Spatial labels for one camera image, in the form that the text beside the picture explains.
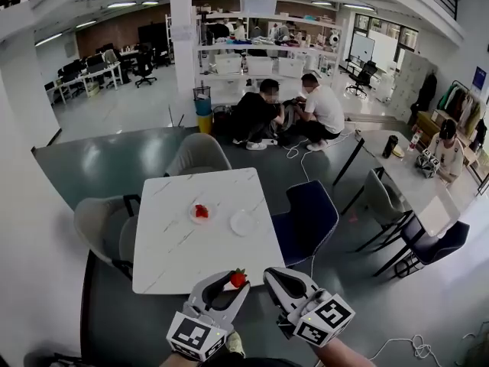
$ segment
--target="yellow bucket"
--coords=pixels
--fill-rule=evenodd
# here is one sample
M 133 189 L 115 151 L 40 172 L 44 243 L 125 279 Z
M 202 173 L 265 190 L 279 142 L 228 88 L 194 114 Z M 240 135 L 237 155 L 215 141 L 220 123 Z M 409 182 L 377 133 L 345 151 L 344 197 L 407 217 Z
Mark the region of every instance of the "yellow bucket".
M 199 121 L 200 132 L 210 135 L 212 130 L 212 114 L 205 116 L 198 115 L 197 120 Z

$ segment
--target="brown wall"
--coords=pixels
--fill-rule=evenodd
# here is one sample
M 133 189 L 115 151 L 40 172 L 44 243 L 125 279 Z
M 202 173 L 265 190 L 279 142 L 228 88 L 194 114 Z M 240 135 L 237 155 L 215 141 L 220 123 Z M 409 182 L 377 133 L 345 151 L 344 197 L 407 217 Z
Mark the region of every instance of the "brown wall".
M 212 10 L 222 8 L 228 11 L 239 11 L 240 9 L 239 0 L 195 0 L 193 4 L 196 6 L 210 4 Z M 276 14 L 281 12 L 300 17 L 304 15 L 329 16 L 333 21 L 336 18 L 334 11 L 292 2 L 277 2 Z M 126 45 L 137 44 L 139 42 L 138 28 L 151 23 L 164 23 L 165 14 L 170 14 L 169 4 L 130 12 L 77 31 L 76 42 L 79 55 L 80 57 L 91 56 L 96 49 L 110 43 L 113 43 L 118 49 Z M 301 23 L 297 27 L 307 31 L 308 34 L 316 35 L 318 33 L 317 26 L 313 24 Z

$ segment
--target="shoe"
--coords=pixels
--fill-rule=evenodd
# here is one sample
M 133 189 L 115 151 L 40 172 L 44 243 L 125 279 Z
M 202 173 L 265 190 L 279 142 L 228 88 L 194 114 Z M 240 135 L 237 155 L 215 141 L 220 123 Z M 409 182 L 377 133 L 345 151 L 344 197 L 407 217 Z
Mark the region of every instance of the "shoe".
M 307 149 L 309 151 L 321 151 L 326 147 L 326 142 L 324 140 L 321 140 L 319 143 L 311 143 L 307 145 Z
M 228 341 L 226 341 L 226 348 L 229 352 L 236 352 L 243 356 L 243 359 L 246 357 L 245 351 L 243 350 L 243 344 L 241 343 L 241 337 L 238 332 L 233 332 L 228 337 Z
M 252 143 L 249 141 L 246 143 L 246 149 L 250 151 L 263 151 L 267 149 L 267 145 L 264 143 Z

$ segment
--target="black cup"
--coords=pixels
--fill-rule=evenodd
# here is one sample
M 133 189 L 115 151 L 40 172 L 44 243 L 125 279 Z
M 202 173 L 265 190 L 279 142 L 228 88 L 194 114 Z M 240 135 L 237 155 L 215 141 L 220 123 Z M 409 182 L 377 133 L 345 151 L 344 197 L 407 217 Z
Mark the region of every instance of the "black cup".
M 387 140 L 387 144 L 385 146 L 384 152 L 382 153 L 382 156 L 387 159 L 390 154 L 392 154 L 392 151 L 396 147 L 398 142 L 399 139 L 397 138 L 397 136 L 389 136 L 389 140 Z

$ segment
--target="dark baseboard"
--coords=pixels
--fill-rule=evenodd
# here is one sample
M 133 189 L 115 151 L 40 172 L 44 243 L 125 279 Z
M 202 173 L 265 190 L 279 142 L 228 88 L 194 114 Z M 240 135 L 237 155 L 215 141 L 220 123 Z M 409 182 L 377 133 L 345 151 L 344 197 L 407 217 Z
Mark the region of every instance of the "dark baseboard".
M 92 291 L 93 268 L 95 267 L 97 257 L 90 251 L 89 257 L 86 260 L 85 278 L 83 280 L 82 292 L 82 310 L 80 316 L 80 349 L 82 352 L 82 360 L 90 362 L 89 344 L 89 313 L 90 313 L 90 293 Z
M 56 134 L 53 136 L 52 139 L 50 139 L 49 143 L 47 143 L 47 146 L 46 147 L 49 147 L 50 145 L 52 145 L 54 143 L 54 141 L 58 138 L 58 136 L 60 135 L 60 133 L 62 132 L 63 129 L 58 129 L 58 132 L 56 132 Z

